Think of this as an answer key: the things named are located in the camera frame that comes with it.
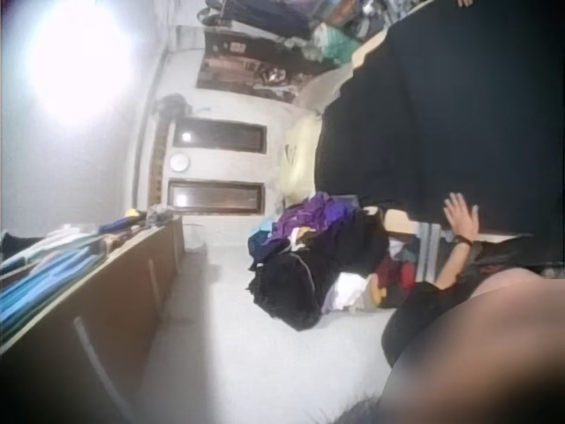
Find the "purple cloth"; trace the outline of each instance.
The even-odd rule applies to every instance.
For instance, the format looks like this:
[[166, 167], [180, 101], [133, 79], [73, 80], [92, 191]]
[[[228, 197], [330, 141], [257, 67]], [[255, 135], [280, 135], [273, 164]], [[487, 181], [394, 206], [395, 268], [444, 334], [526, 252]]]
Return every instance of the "purple cloth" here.
[[286, 239], [292, 230], [300, 227], [310, 227], [316, 232], [323, 232], [332, 223], [349, 216], [355, 209], [348, 201], [332, 199], [326, 193], [316, 193], [310, 200], [305, 200], [282, 214], [269, 241]]

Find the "wall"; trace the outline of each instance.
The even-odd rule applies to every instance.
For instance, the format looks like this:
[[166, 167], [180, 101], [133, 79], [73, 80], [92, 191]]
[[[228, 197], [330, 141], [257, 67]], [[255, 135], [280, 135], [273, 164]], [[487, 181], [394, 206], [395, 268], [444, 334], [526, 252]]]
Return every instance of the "wall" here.
[[124, 161], [138, 85], [155, 55], [151, 0], [106, 0], [133, 42], [131, 88], [80, 127], [39, 104], [26, 75], [37, 26], [60, 0], [11, 2], [2, 16], [2, 227], [42, 235], [63, 223], [104, 223], [124, 213]]
[[[158, 88], [157, 98], [170, 94], [181, 94], [192, 105], [197, 117], [232, 120], [267, 127], [267, 154], [245, 154], [218, 152], [205, 149], [174, 149], [172, 128], [169, 132], [169, 147], [164, 171], [164, 184], [169, 178], [196, 178], [213, 180], [236, 180], [263, 182], [267, 186], [265, 216], [272, 215], [277, 206], [278, 168], [285, 142], [285, 133], [305, 113], [295, 106], [248, 95], [196, 88], [198, 71], [203, 58], [201, 48], [171, 54], [165, 66]], [[140, 206], [147, 205], [147, 170], [151, 159], [155, 117], [147, 126], [144, 151], [141, 161], [143, 170], [139, 184]], [[168, 168], [168, 158], [184, 150], [191, 158], [192, 166], [181, 175]], [[249, 232], [264, 219], [264, 216], [185, 216], [185, 224], [203, 225], [207, 242], [211, 245], [242, 245]], [[190, 227], [185, 227], [187, 236]]]

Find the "white floor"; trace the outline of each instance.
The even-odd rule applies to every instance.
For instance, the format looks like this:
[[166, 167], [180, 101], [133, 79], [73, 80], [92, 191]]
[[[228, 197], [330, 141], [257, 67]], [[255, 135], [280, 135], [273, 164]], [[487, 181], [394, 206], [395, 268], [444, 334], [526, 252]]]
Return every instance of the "white floor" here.
[[253, 304], [249, 265], [244, 246], [185, 256], [141, 391], [150, 422], [323, 424], [381, 392], [390, 312], [296, 332]]

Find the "hand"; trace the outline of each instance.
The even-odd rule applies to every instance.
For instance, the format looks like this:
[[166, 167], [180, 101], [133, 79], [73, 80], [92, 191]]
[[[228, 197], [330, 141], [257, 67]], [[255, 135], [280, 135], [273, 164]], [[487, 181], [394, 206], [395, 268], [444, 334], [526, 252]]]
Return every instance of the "hand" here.
[[462, 194], [451, 193], [450, 199], [445, 200], [446, 207], [443, 209], [446, 218], [457, 236], [465, 237], [469, 241], [475, 241], [478, 235], [478, 206], [473, 206], [469, 213], [467, 203]]

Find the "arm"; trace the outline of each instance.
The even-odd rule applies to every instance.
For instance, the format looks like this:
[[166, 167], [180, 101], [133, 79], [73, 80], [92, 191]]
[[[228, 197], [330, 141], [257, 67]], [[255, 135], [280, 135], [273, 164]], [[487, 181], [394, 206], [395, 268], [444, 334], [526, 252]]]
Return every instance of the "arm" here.
[[[443, 211], [454, 234], [473, 242], [478, 235], [478, 207], [474, 206], [470, 213], [460, 193], [450, 194], [450, 199], [445, 200], [445, 203], [446, 207]], [[435, 282], [439, 289], [447, 289], [454, 284], [459, 274], [463, 272], [470, 253], [471, 246], [466, 243], [458, 243], [453, 248]]]

